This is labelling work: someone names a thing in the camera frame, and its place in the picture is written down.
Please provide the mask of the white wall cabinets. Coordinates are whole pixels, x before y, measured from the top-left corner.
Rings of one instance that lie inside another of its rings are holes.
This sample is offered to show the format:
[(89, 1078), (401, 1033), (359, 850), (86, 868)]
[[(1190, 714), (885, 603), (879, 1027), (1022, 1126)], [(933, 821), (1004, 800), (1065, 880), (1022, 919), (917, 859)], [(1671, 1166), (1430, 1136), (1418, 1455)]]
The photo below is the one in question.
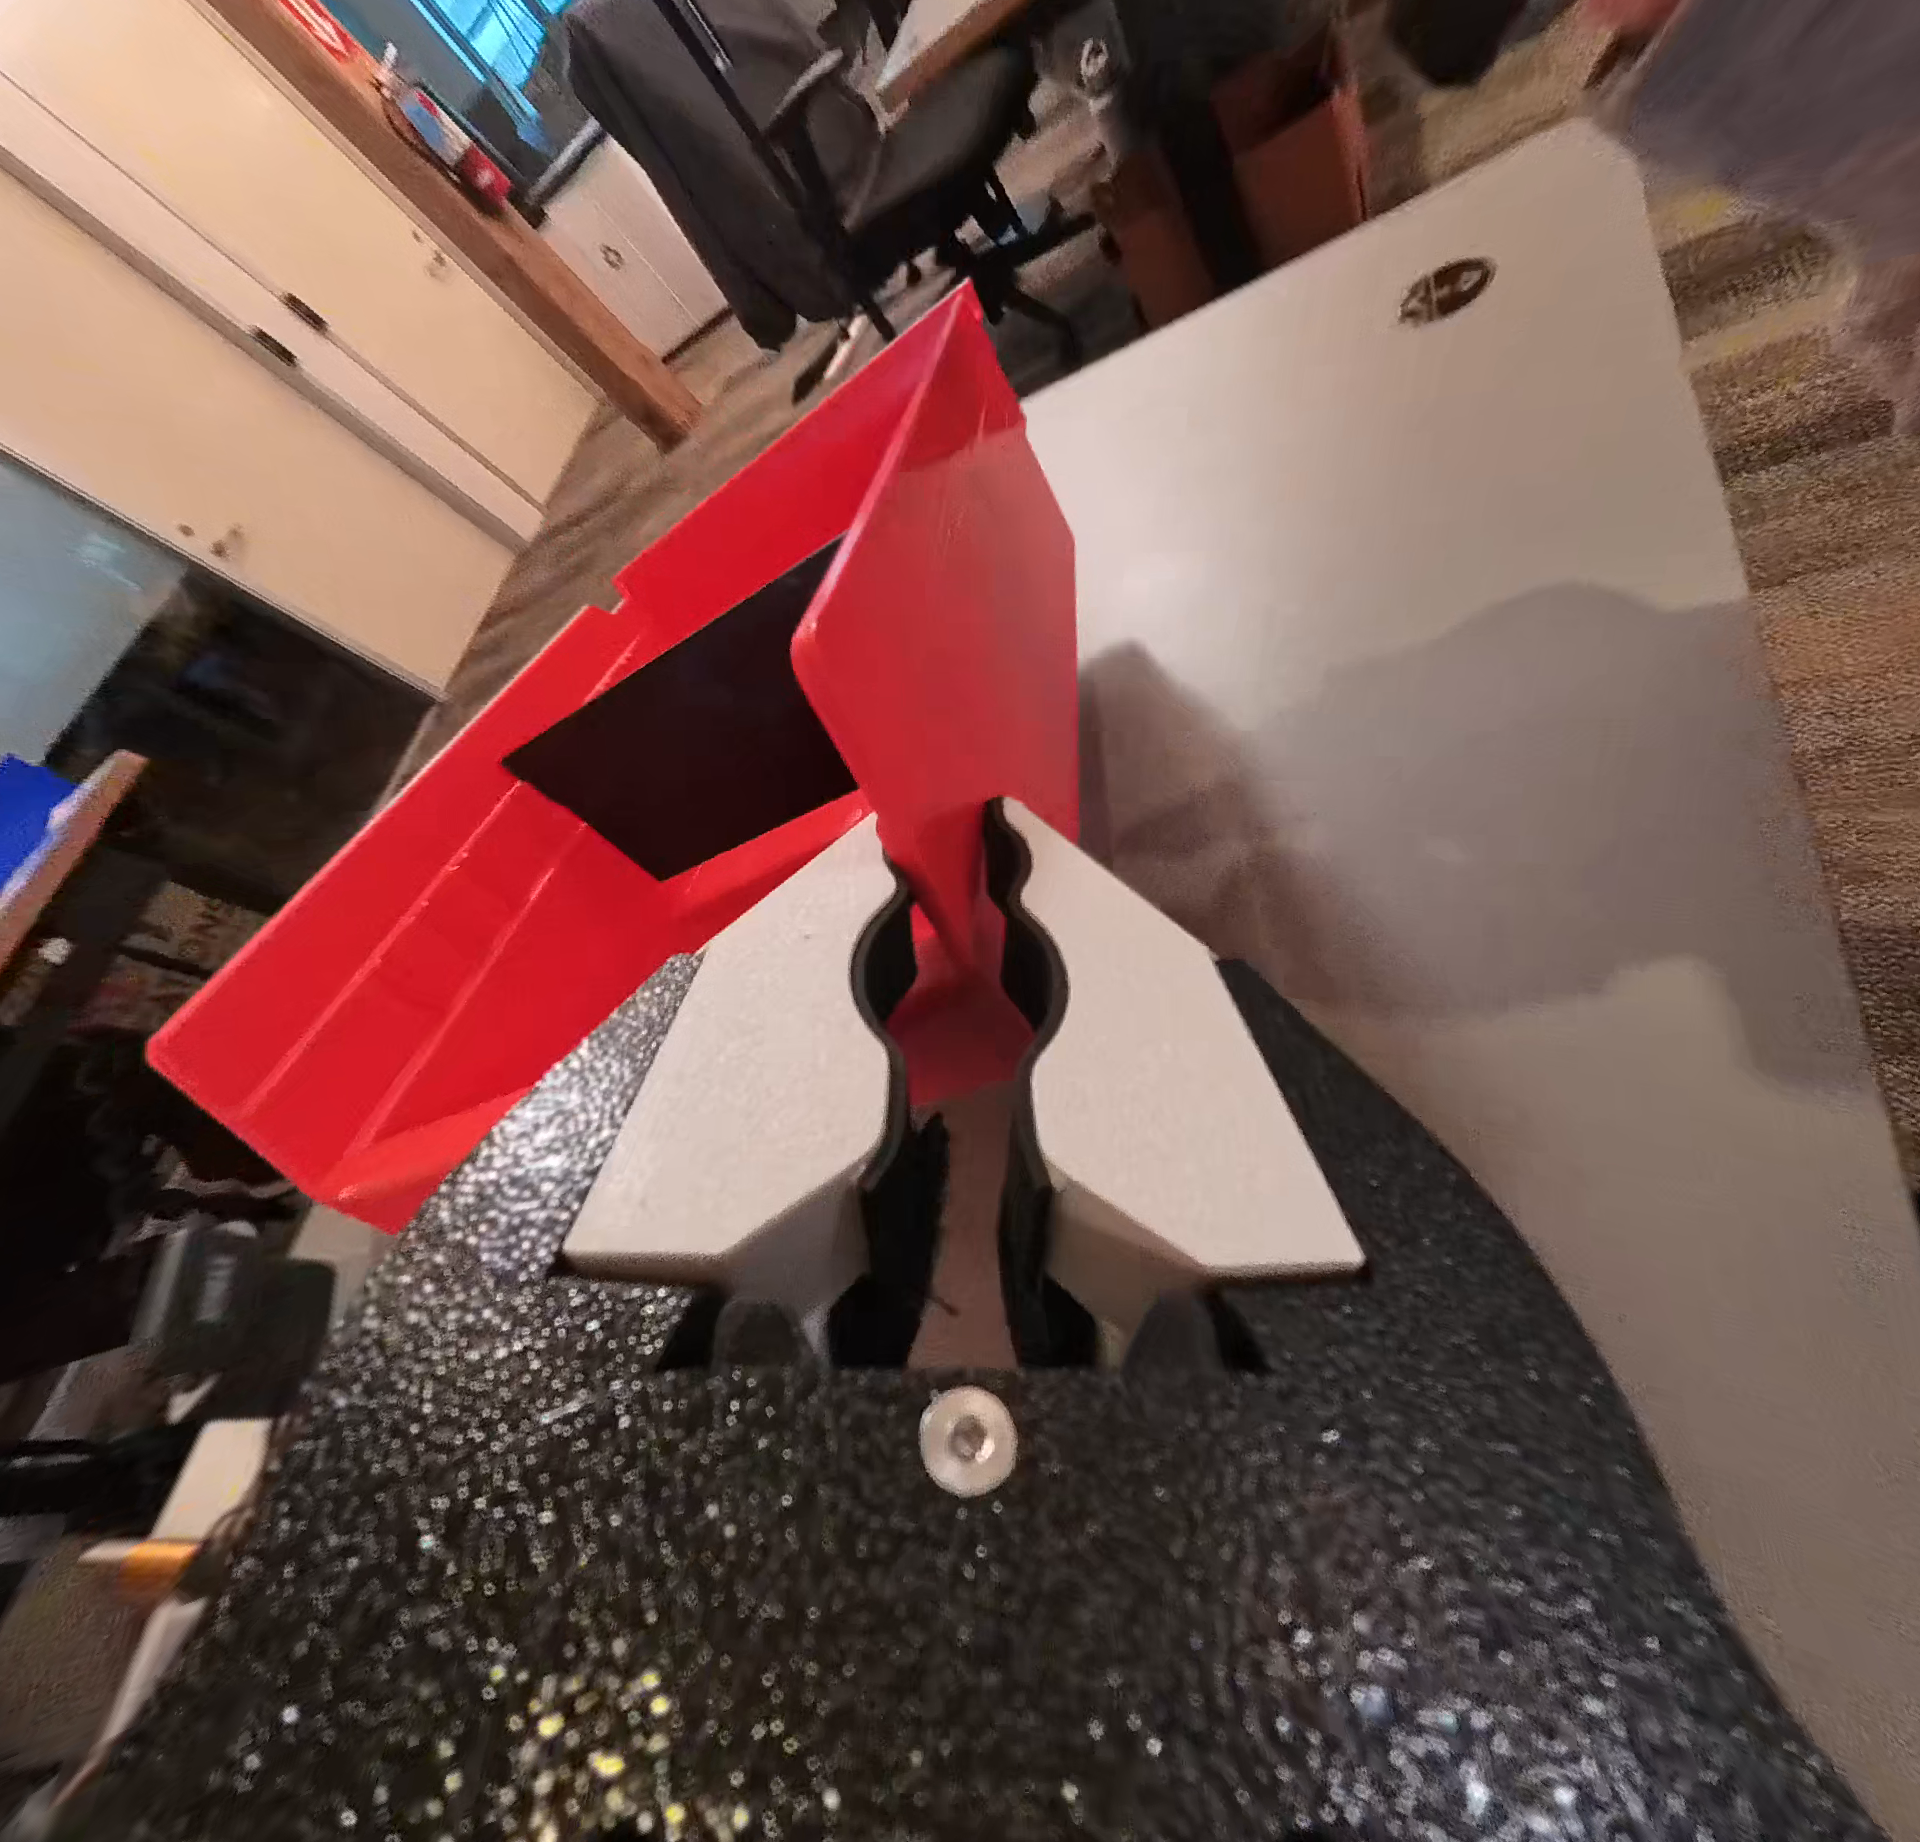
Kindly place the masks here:
[(440, 695), (599, 395), (197, 0), (2, 0), (3, 455)]

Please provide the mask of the glass partition window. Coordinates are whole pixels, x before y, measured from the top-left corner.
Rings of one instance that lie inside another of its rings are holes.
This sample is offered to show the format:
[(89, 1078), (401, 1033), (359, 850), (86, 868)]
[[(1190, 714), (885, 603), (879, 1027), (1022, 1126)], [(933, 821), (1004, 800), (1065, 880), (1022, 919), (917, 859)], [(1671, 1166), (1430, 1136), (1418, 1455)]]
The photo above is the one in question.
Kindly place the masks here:
[(7, 755), (78, 779), (132, 753), (162, 821), (318, 831), (359, 818), (426, 711), (403, 677), (3, 460)]

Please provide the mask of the red plastic bin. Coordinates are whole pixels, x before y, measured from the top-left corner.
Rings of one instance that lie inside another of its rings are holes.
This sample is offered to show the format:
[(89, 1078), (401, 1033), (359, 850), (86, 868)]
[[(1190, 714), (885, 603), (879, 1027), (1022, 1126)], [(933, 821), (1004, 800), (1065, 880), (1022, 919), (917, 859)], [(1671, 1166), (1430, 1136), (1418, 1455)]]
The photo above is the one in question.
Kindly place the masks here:
[(148, 1044), (312, 1202), (403, 1228), (667, 960), (871, 817), (933, 1106), (1013, 1075), (984, 813), (1079, 818), (1073, 537), (953, 294), (576, 612)]

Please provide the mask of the blue storage bin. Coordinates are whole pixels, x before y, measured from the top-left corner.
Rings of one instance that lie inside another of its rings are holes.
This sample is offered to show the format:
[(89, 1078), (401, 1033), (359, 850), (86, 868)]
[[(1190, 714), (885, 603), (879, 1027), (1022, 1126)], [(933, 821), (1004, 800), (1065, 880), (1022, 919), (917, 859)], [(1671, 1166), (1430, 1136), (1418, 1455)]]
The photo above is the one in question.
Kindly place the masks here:
[(2, 757), (2, 889), (29, 864), (51, 818), (75, 792), (77, 786), (59, 774), (14, 755)]

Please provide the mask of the wooden desk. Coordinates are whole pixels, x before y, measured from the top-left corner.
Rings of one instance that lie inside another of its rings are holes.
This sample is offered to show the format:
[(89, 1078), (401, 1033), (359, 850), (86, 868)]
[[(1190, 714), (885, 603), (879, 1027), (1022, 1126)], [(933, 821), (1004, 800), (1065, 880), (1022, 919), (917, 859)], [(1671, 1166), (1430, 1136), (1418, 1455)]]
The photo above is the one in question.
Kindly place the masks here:
[(148, 770), (148, 757), (116, 750), (47, 815), (36, 845), (3, 877), (2, 971), (27, 946), (33, 925), (54, 905), (59, 887), (103, 840), (113, 815), (135, 792)]

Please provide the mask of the brown cardboard box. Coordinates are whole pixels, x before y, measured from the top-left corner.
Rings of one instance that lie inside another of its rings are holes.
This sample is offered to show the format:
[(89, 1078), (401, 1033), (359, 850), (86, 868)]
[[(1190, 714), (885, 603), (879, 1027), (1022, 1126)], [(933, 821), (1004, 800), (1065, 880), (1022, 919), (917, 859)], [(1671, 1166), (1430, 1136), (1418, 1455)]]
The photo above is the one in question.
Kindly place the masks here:
[(1370, 216), (1370, 141), (1333, 25), (1247, 55), (1206, 105), (1138, 138), (1092, 213), (1145, 332), (1335, 243)]

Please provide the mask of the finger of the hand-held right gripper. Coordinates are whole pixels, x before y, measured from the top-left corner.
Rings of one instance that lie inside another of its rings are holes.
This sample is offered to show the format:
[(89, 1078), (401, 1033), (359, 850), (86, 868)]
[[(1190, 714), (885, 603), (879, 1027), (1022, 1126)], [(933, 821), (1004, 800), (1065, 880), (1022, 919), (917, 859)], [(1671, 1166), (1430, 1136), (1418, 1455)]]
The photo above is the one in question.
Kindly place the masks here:
[(1837, 342), (1916, 427), (1917, 0), (1680, 0), (1628, 73), (1623, 144), (1843, 253)]

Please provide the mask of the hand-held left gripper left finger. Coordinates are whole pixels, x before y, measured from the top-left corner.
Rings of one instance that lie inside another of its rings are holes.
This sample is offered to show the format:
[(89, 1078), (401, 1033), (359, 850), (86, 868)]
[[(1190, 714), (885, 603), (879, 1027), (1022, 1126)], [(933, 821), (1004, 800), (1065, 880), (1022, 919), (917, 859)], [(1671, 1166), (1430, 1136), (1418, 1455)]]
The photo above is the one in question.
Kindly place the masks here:
[(703, 949), (564, 1239), (584, 1279), (776, 1302), (920, 1302), (920, 1138), (892, 1033), (915, 901), (855, 823)]

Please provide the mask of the wooden counter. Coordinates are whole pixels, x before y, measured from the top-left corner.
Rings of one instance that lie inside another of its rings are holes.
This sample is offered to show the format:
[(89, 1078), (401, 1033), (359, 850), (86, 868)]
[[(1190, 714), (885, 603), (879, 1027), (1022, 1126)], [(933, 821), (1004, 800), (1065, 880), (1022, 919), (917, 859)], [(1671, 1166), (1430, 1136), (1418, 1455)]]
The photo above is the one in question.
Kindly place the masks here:
[(462, 271), (658, 447), (700, 403), (510, 205), (481, 202), (425, 149), (380, 64), (321, 0), (192, 0), (283, 93), (401, 202)]

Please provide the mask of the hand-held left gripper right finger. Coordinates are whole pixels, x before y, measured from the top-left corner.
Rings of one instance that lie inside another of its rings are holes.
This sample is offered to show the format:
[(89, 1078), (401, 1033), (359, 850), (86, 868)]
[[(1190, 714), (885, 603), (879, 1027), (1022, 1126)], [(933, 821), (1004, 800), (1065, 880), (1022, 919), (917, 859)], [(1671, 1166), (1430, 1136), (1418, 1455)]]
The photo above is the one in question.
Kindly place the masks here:
[(989, 803), (989, 897), (1031, 1028), (996, 1228), (1017, 1365), (1091, 1366), (1165, 1297), (1363, 1275), (1212, 949), (1017, 800)]

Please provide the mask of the red item on counter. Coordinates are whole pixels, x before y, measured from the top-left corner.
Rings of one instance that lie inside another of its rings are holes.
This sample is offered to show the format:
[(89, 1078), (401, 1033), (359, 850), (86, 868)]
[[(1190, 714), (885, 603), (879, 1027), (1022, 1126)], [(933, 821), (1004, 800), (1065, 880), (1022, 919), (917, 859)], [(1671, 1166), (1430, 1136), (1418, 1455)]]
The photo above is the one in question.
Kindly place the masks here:
[(492, 215), (510, 205), (510, 175), (492, 159), (492, 150), (487, 150), (441, 100), (420, 84), (390, 75), (374, 80), (374, 91), (396, 136), (420, 150), (476, 205)]

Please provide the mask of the black office chair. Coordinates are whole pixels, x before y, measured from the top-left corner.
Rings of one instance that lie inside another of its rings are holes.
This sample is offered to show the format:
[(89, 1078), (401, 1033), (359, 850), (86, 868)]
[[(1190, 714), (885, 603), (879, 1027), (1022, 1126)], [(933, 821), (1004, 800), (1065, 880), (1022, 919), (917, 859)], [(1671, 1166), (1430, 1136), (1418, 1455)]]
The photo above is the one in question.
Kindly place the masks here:
[(1027, 216), (1000, 162), (1034, 136), (1040, 73), (991, 44), (885, 116), (849, 52), (788, 0), (572, 0), (567, 91), (650, 180), (725, 306), (761, 349), (806, 324), (898, 325), (880, 296), (923, 257), (986, 318), (1051, 334), (1072, 320), (1020, 286), (1031, 262), (1092, 229), (1051, 197)]

